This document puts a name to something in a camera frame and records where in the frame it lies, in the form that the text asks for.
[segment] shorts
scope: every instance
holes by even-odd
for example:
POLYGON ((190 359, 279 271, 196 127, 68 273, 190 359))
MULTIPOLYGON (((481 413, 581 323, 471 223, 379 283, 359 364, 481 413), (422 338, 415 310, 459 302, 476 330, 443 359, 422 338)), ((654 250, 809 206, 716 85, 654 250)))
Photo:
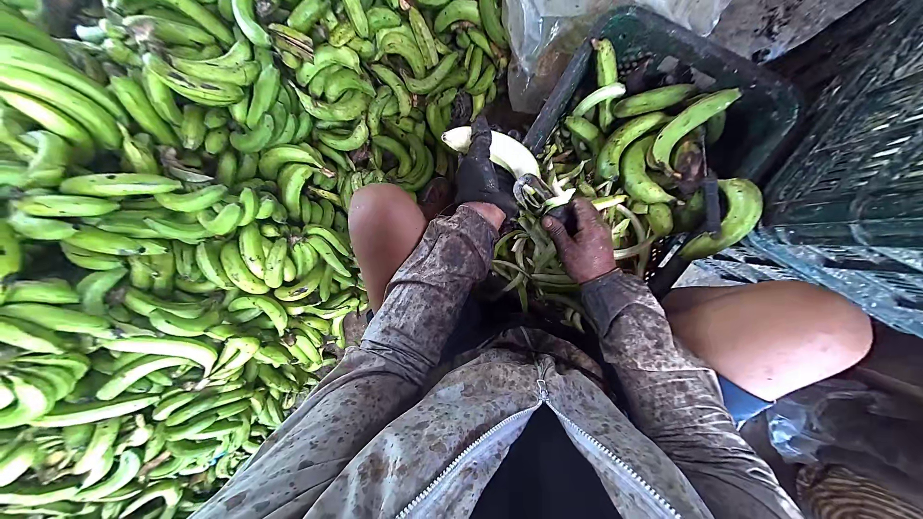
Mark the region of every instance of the shorts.
MULTIPOLYGON (((456 355, 477 347, 504 329, 521 325, 543 329, 576 345, 597 363, 602 360, 598 351, 598 342, 590 334, 578 334, 568 327, 549 328, 544 323, 524 322, 521 314, 510 314, 508 307, 504 308, 503 305, 492 305, 490 303, 478 303, 474 300, 474 297, 469 296, 461 308, 458 325, 456 325, 455 330, 452 331, 451 336, 446 341, 441 361, 449 361, 456 355)), ((614 370, 607 370, 604 367, 604 372, 606 371, 609 371, 612 374, 611 376, 614 376, 614 370)), ((738 427, 744 421, 753 418, 775 404, 775 402, 768 402, 750 394, 721 375, 718 375, 718 384, 721 388, 722 398, 725 401, 725 408, 738 427)))
POLYGON ((747 390, 721 375, 718 375, 718 385, 721 386, 721 397, 725 400, 727 412, 731 414, 734 423, 738 425, 762 413, 775 404, 775 402, 769 402, 761 399, 759 396, 750 394, 747 390))

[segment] person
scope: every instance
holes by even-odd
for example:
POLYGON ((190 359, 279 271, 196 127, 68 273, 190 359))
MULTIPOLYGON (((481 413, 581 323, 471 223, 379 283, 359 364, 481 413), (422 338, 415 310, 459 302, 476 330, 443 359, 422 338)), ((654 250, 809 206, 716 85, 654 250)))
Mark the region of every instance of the person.
POLYGON ((580 284, 595 360, 513 324, 439 369, 474 327, 465 301, 516 213, 489 144, 476 121, 451 216, 428 222, 392 185, 356 191, 350 236, 374 318, 194 516, 800 517, 732 415, 865 355, 869 319, 840 296, 767 283, 678 289, 661 307, 575 199, 574 235, 543 226, 580 284))

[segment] blue shorts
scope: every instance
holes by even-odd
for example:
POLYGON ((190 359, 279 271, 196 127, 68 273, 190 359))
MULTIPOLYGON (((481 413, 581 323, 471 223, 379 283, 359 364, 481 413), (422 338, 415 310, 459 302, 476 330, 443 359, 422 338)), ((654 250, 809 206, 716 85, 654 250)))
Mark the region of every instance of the blue shorts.
POLYGON ((734 423, 741 423, 762 413, 775 404, 754 396, 736 385, 734 382, 718 375, 718 384, 721 386, 721 395, 725 399, 727 412, 734 418, 734 423))
MULTIPOLYGON (((503 307, 487 308, 488 304, 477 303, 473 297, 468 297, 461 307, 461 315, 455 330, 452 331, 446 347, 442 352, 441 362, 447 362, 456 355, 467 350, 475 348, 481 342, 496 335, 498 332, 518 326, 509 322, 509 311, 503 307)), ((545 328, 546 323, 533 323, 536 328, 545 328)), ((575 333, 573 329, 546 330, 576 345, 592 357, 596 362, 601 358, 588 351, 588 344, 582 344, 581 341, 575 340, 577 337, 569 336, 575 333)), ((767 402, 757 396, 748 393, 746 390, 736 385, 734 382, 718 375, 718 383, 721 387, 721 394, 725 400, 725 407, 728 413, 734 419, 736 424, 749 420, 759 413, 773 406, 774 402, 767 402)))

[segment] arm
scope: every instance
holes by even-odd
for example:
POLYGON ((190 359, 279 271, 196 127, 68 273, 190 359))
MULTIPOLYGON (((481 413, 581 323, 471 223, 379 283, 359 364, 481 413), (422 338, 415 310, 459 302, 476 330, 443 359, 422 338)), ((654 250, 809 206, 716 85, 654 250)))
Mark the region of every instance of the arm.
POLYGON ((197 519, 304 515, 355 454, 413 404, 465 297, 487 275, 497 238, 491 214, 466 204, 430 223, 360 346, 346 351, 197 519))
POLYGON ((615 268, 609 231, 593 205, 575 202, 571 238, 545 221, 605 362, 618 374, 632 422, 682 470, 715 517, 800 517, 769 466, 737 434, 711 369, 673 340, 645 283, 615 268))

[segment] hand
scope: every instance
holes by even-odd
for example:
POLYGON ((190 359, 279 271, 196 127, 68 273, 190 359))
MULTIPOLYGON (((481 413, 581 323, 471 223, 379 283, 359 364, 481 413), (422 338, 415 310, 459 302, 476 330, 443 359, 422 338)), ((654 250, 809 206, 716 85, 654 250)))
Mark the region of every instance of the hand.
POLYGON ((471 125, 471 146, 461 158, 455 173, 456 203, 485 202, 499 207, 507 218, 516 216, 519 209, 510 193, 500 189, 497 172, 490 162, 490 128, 483 116, 471 125))
POLYGON ((560 220, 546 216, 542 226, 555 242, 557 256, 570 279, 584 284, 616 269, 612 254, 612 230, 603 223, 599 211, 588 199, 574 197, 570 202, 577 217, 577 234, 568 235, 560 220))

